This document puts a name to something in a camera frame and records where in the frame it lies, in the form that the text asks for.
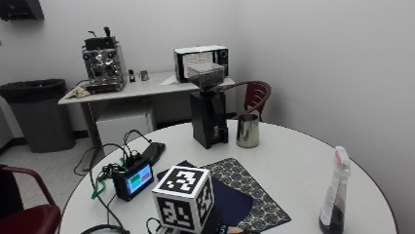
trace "plastic bottle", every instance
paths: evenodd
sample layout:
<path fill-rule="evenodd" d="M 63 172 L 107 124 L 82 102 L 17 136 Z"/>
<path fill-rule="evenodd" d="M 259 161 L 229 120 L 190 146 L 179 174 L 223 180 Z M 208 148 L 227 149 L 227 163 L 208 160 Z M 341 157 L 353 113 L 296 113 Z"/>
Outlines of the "plastic bottle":
<path fill-rule="evenodd" d="M 344 147 L 337 146 L 336 171 L 321 210 L 320 224 L 325 234 L 341 234 L 345 226 L 346 188 L 350 159 Z"/>

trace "coffee grinder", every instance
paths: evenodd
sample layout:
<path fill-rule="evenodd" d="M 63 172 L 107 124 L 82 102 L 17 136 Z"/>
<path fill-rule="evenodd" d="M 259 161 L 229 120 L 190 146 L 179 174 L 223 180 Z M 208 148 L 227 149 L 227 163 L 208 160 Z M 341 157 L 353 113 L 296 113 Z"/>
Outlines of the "coffee grinder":
<path fill-rule="evenodd" d="M 215 88 L 224 83 L 225 68 L 213 63 L 188 67 L 190 82 L 200 91 L 191 93 L 194 137 L 209 149 L 216 143 L 229 142 L 227 96 Z"/>

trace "chair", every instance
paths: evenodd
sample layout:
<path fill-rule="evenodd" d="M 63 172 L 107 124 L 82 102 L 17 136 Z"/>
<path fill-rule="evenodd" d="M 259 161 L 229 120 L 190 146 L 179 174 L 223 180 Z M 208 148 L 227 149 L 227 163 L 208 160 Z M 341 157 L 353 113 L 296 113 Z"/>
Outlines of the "chair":
<path fill-rule="evenodd" d="M 260 120 L 263 122 L 261 114 L 263 114 L 265 102 L 268 101 L 271 94 L 272 94 L 272 86 L 263 81 L 245 81 L 235 85 L 227 86 L 225 88 L 221 89 L 221 91 L 227 91 L 243 85 L 247 85 L 244 114 L 248 114 L 253 112 L 255 110 L 257 110 L 260 113 Z"/>
<path fill-rule="evenodd" d="M 49 200 L 49 205 L 26 210 L 14 173 L 33 176 Z M 0 165 L 0 233 L 55 234 L 62 211 L 38 172 Z"/>

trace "trash can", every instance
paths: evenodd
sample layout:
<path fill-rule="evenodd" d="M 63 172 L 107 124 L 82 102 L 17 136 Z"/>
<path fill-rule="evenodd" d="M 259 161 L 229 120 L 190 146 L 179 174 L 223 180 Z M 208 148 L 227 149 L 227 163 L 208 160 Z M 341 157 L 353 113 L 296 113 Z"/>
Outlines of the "trash can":
<path fill-rule="evenodd" d="M 35 153 L 71 149 L 76 145 L 68 108 L 58 104 L 66 92 L 63 79 L 0 86 L 0 96 L 13 107 L 30 150 Z"/>

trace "white wall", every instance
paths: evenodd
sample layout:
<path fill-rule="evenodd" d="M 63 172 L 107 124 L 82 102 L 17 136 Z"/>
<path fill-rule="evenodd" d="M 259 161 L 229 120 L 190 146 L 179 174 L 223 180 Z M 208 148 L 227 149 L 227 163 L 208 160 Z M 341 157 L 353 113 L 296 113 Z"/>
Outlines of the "white wall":
<path fill-rule="evenodd" d="M 175 70 L 174 49 L 197 45 L 235 48 L 235 1 L 41 0 L 46 21 L 0 21 L 0 84 L 63 78 L 68 87 L 86 79 L 83 41 L 104 26 L 122 41 L 127 68 Z M 15 137 L 23 132 L 0 98 Z M 84 130 L 80 109 L 71 106 L 76 130 Z"/>
<path fill-rule="evenodd" d="M 239 81 L 275 89 L 265 121 L 346 147 L 402 234 L 415 230 L 414 9 L 415 1 L 243 1 L 237 29 Z"/>

